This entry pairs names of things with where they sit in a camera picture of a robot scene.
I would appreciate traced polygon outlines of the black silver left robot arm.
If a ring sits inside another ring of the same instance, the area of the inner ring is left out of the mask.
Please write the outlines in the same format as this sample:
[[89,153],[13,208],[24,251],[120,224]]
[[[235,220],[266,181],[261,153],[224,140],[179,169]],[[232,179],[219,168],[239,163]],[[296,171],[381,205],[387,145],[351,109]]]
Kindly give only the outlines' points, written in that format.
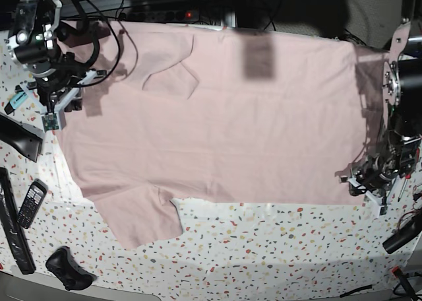
[[402,0],[401,23],[390,40],[382,79],[383,121],[380,144],[372,155],[352,166],[348,183],[352,196],[363,196],[374,218],[388,211],[394,183],[411,177],[421,144],[421,35],[411,35],[419,0]]

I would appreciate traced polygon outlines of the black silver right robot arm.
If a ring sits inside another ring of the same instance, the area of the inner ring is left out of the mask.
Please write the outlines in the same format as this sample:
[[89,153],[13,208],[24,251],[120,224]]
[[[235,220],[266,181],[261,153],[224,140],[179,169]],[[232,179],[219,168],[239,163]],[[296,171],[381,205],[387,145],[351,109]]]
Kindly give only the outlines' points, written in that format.
[[[90,37],[91,56],[77,61],[59,47],[70,37]],[[100,54],[97,26],[91,24],[80,0],[18,0],[15,23],[6,41],[12,61],[30,72],[34,80],[16,86],[6,114],[37,95],[44,131],[63,129],[65,113],[82,108],[82,89],[106,78],[95,70]]]

